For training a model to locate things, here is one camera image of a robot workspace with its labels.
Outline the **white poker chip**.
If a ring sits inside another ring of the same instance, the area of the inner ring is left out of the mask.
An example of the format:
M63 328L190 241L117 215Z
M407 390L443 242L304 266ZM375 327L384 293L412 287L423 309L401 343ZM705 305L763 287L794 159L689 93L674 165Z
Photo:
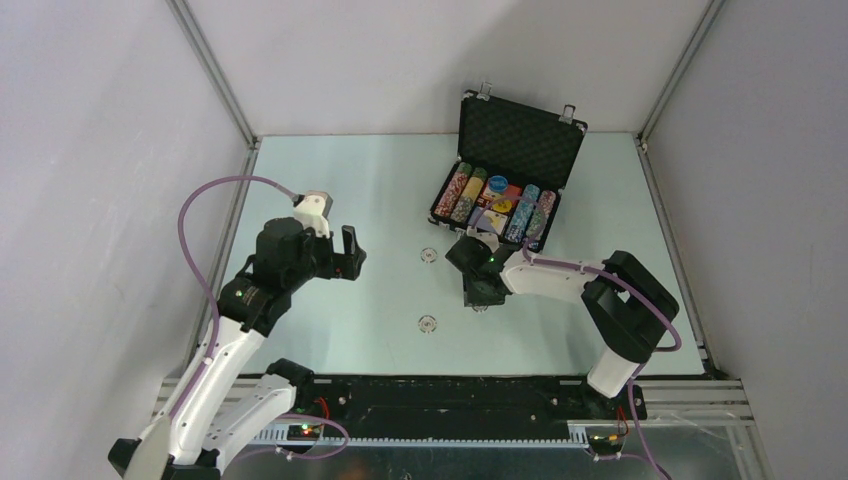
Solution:
M418 320L418 328L422 333L433 333L438 327L438 322L431 315L424 315Z
M426 264L431 264L438 259L438 253L435 249L426 247L421 250L420 259Z

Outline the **black poker set case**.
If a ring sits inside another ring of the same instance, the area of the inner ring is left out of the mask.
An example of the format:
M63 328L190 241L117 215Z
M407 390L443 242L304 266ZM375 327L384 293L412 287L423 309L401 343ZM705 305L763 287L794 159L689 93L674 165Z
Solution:
M576 119L574 111L570 104L555 113L500 98L491 93L488 83L479 91L465 91L460 103L456 159L432 202L428 222L451 231L466 229L466 220L450 218L453 207L439 205L463 164L468 166L467 178L482 168L489 178L501 175L517 188L533 184L542 192L554 194L544 229L530 246L534 253L541 251L588 133L588 124Z

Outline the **blue playing card deck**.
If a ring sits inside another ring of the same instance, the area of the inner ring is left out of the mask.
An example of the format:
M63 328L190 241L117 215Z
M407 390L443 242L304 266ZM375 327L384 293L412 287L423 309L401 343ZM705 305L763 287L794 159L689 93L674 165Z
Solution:
M469 221L476 220L475 226L478 230L502 235L509 223L509 217L493 210L483 210L476 207L469 217Z

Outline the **yellow big blind button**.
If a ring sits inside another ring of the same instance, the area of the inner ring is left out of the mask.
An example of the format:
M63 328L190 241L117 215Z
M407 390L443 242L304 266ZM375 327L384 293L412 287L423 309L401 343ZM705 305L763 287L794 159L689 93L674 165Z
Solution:
M504 215L508 215L512 211L512 208L513 202L511 200L498 201L492 205L493 211Z

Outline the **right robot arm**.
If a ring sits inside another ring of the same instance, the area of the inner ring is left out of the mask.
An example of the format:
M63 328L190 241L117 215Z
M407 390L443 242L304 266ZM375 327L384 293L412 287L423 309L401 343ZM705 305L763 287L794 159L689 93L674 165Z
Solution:
M577 375L585 411L606 418L621 391L670 336L676 299L625 251L566 260L472 230L391 239L360 275L325 287L336 372L370 375Z

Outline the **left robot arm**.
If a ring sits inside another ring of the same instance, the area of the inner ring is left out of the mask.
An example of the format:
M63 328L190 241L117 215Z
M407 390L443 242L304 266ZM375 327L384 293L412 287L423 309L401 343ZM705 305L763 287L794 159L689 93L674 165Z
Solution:
M154 421L136 439L119 439L108 460L123 479L219 479L267 424L284 414L304 416L316 403L312 370L279 359L253 391L218 413L247 361L291 308L294 293L314 278L358 278L365 252L343 226L344 250L333 249L332 199L309 191L290 217L274 218L216 300L213 318L188 369Z

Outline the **light blue chip stack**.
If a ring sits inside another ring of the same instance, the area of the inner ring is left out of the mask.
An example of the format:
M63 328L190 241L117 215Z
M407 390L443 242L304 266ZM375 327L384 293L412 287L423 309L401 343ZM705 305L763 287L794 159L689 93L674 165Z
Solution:
M503 237L509 242L518 243L524 238L528 222L530 221L541 190L538 186L528 184L521 195L521 199L510 219Z

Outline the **white poker chip front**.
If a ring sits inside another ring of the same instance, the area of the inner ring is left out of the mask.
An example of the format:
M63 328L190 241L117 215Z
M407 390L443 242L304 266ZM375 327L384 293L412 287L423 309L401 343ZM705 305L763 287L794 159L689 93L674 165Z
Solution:
M433 333L438 327L438 322L431 315L424 315L418 320L418 328L422 333Z

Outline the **red card deck in case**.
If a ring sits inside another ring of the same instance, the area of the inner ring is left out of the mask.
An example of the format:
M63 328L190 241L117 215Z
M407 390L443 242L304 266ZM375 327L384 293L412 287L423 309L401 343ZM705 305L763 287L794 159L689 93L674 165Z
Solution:
M492 200L501 196L520 196L521 193L522 188L517 185L508 184L503 190L496 190L493 184L487 184L483 192L478 197L477 204L481 207L485 207Z

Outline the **blue dealer button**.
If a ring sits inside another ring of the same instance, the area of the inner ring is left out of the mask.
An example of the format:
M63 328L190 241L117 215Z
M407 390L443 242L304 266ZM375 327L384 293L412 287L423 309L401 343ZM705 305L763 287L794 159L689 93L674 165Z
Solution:
M493 192L504 192L509 186L508 180L501 175L494 175L488 179L487 188Z

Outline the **red poker chip stack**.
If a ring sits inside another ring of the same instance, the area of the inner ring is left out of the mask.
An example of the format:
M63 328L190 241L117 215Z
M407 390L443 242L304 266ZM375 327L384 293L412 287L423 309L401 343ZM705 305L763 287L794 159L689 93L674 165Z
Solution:
M472 167L467 162L460 162L457 165L433 210L436 216L447 217L452 213L471 172Z

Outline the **grey poker chip stack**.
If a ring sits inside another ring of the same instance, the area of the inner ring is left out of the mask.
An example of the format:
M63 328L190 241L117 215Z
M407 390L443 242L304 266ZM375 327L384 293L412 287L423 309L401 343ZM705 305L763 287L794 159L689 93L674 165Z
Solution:
M484 187L488 177L488 172L482 167L475 168L467 183L465 184L453 211L450 214L450 219L454 222L465 223L476 203L481 190Z

